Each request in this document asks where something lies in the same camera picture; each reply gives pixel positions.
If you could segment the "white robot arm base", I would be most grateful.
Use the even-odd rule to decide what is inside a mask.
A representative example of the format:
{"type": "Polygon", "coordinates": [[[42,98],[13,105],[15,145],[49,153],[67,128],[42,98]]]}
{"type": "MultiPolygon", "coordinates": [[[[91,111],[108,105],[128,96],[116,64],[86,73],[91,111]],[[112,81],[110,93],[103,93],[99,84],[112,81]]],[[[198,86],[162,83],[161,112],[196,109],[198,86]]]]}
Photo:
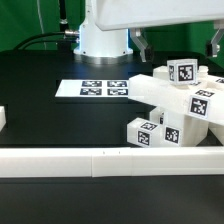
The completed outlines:
{"type": "Polygon", "coordinates": [[[85,19],[79,27],[79,45],[74,49],[77,61],[91,64],[118,64],[132,59],[128,30],[101,31],[93,20],[91,0],[85,0],[85,19]]]}

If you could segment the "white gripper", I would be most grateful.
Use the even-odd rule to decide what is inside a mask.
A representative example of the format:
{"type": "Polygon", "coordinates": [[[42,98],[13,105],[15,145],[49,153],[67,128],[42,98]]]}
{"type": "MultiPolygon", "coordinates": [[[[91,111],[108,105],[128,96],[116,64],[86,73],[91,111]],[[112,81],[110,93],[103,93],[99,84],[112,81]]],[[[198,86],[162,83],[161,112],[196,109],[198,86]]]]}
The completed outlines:
{"type": "Polygon", "coordinates": [[[91,0],[101,30],[129,29],[141,60],[153,59],[140,28],[224,19],[224,0],[91,0]]]}

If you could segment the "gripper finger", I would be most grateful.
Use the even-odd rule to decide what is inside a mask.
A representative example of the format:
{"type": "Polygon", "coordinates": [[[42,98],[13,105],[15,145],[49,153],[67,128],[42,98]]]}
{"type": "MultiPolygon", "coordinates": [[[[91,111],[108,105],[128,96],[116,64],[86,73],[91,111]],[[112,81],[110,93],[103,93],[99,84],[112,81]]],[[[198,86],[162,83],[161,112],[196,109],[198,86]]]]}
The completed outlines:
{"type": "Polygon", "coordinates": [[[216,33],[212,39],[206,43],[207,57],[216,57],[220,51],[219,42],[224,36],[224,20],[216,20],[214,22],[214,29],[216,30],[216,33]]]}

